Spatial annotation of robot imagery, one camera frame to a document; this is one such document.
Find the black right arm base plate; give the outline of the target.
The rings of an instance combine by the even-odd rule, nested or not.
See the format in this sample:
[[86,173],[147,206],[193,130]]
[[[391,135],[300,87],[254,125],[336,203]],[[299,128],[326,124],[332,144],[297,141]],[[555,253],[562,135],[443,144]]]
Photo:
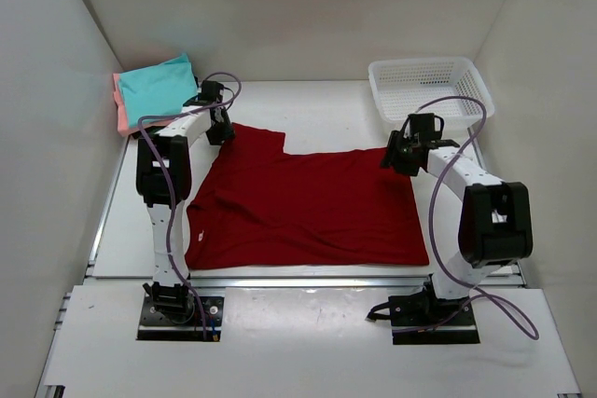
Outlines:
[[425,291],[391,295],[370,309],[367,320],[389,322],[395,346],[480,343],[474,311],[466,298],[439,300]]

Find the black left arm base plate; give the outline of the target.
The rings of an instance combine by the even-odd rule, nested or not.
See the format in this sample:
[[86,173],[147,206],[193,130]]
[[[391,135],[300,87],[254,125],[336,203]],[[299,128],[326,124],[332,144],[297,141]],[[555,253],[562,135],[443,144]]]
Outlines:
[[136,338],[142,341],[219,342],[224,318],[224,296],[202,296],[206,322],[197,310],[187,317],[167,317],[144,297]]

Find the pink folded t shirt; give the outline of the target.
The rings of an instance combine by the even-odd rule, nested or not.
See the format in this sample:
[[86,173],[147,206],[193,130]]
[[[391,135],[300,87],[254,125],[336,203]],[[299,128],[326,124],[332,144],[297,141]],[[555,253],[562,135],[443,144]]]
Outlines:
[[150,92],[150,76],[144,70],[113,74],[113,100],[117,108],[117,130],[122,136],[137,131],[142,116],[159,115],[162,107],[156,93]]

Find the red t shirt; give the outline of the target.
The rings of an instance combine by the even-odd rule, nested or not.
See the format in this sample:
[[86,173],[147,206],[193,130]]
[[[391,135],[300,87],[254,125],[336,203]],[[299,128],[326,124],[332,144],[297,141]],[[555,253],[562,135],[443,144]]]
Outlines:
[[189,268],[428,265],[411,181],[384,149],[291,155],[282,132],[234,129],[187,206]]

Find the white perforated plastic basket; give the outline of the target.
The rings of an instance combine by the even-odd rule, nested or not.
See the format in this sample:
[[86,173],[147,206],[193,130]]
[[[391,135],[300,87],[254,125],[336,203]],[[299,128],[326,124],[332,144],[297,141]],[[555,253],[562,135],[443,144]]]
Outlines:
[[368,66],[368,81],[382,122],[391,129],[421,106],[443,117],[449,130],[465,130],[494,114],[490,92],[465,57],[376,61]]

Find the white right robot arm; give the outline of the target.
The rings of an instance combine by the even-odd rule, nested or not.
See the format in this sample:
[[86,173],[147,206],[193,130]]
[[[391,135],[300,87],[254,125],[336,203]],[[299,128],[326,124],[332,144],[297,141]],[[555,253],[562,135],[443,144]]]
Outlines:
[[[443,118],[411,114],[390,134],[382,159],[384,168],[415,177],[420,171],[436,179],[427,224],[438,269],[411,295],[389,299],[389,318],[410,318],[404,332],[431,331],[465,310],[471,291],[499,268],[530,256],[533,235],[527,187],[508,183],[465,156],[465,149],[442,136]],[[462,204],[457,232],[458,251],[449,261],[438,252],[435,235],[436,196],[447,187]]]

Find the teal folded t shirt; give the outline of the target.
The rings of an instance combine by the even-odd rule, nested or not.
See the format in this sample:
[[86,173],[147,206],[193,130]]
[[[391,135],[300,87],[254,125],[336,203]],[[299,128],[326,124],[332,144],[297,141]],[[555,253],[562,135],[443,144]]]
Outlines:
[[181,112],[197,94],[197,83],[186,53],[159,64],[113,74],[113,98],[118,110],[118,131],[128,135],[144,116],[168,116]]

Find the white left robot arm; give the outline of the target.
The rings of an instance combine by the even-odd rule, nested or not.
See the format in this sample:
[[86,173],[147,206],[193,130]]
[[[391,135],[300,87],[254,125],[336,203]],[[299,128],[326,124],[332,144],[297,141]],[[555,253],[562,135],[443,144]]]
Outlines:
[[211,145],[235,136],[228,109],[242,89],[234,90],[229,100],[224,99],[225,89],[206,78],[179,113],[138,119],[136,190],[150,217],[154,252],[153,282],[144,289],[155,310],[172,323],[193,321],[201,329],[208,319],[189,282],[183,241],[183,212],[192,187],[189,149],[202,135]]

